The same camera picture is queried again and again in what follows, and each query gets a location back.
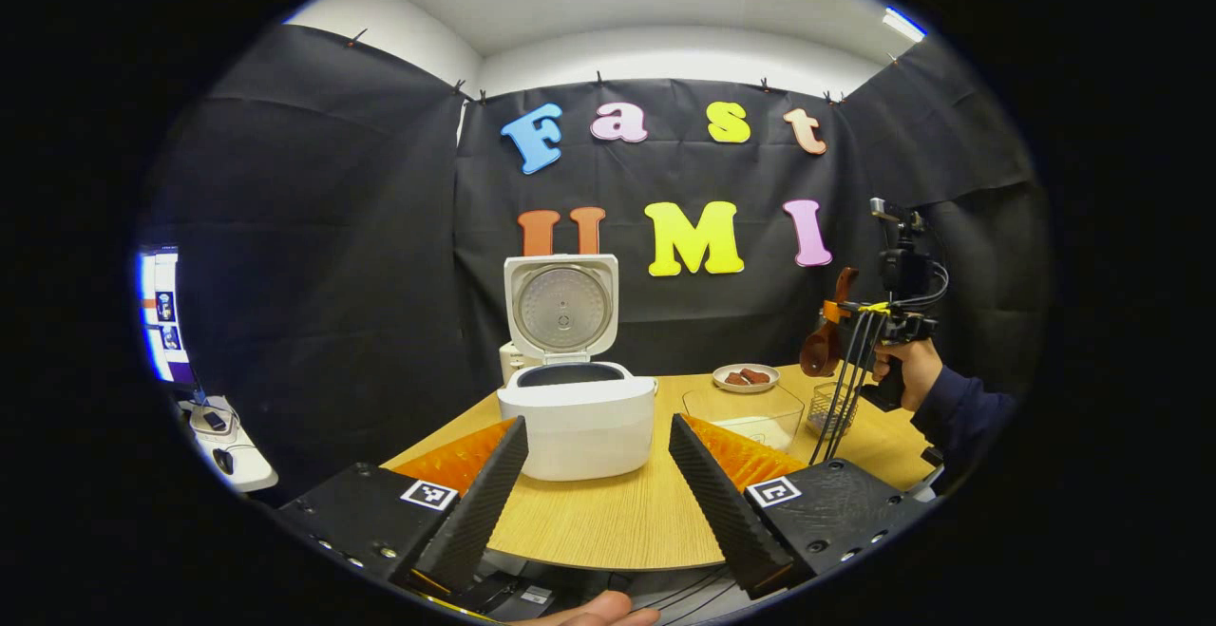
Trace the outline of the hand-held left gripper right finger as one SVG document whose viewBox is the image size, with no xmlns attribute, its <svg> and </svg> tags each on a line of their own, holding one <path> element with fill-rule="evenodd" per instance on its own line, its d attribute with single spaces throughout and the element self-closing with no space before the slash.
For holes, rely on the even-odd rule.
<svg viewBox="0 0 1216 626">
<path fill-rule="evenodd" d="M 930 511 L 846 459 L 800 466 L 692 414 L 674 414 L 669 453 L 751 599 L 838 573 Z"/>
</svg>

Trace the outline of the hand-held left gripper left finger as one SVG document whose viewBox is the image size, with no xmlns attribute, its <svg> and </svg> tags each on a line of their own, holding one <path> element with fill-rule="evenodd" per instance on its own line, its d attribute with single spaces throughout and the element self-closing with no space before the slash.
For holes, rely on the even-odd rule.
<svg viewBox="0 0 1216 626">
<path fill-rule="evenodd" d="M 474 582 L 528 453 L 527 421 L 510 418 L 396 470 L 348 466 L 276 518 L 375 581 L 460 594 Z"/>
</svg>

